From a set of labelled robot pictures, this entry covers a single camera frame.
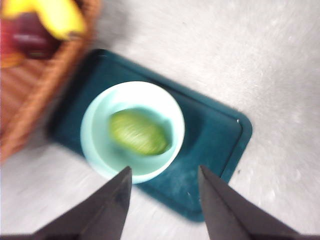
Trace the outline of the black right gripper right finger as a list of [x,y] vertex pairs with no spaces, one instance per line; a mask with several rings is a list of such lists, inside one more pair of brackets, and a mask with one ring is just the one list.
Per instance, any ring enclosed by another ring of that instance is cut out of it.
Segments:
[[309,240],[257,207],[204,165],[198,168],[200,204],[212,240]]

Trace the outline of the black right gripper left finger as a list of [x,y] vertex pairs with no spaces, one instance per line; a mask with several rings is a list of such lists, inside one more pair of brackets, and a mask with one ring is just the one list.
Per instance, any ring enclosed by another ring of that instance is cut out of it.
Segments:
[[132,190],[132,169],[125,167],[87,199],[54,219],[32,240],[119,240]]

